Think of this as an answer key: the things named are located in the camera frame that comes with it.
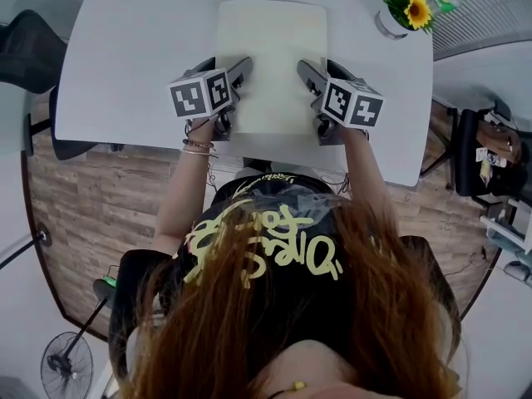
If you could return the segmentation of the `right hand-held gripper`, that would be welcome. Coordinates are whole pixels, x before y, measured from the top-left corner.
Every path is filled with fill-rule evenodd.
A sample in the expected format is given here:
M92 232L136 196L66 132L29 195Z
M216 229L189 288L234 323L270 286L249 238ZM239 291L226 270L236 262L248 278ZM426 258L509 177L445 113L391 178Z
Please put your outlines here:
M350 81L354 75L334 60L327 60L330 78L324 91L312 102L313 127L320 146L342 145L341 127L373 131L384 106L384 97L365 82ZM324 76L306 60L299 60L297 73L304 84L323 84Z

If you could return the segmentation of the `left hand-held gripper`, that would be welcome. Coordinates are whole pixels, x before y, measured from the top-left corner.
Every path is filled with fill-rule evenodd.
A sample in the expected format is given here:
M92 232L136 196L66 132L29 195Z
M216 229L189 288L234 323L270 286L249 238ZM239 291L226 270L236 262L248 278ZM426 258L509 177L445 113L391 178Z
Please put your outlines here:
M211 57L185 71L177 81L168 85L175 115L185 122L185 134L192 131L193 120L213 119L215 142L229 141L234 111L240 96L231 83L244 83L254 68L251 57L245 57L226 69L215 69L216 58Z

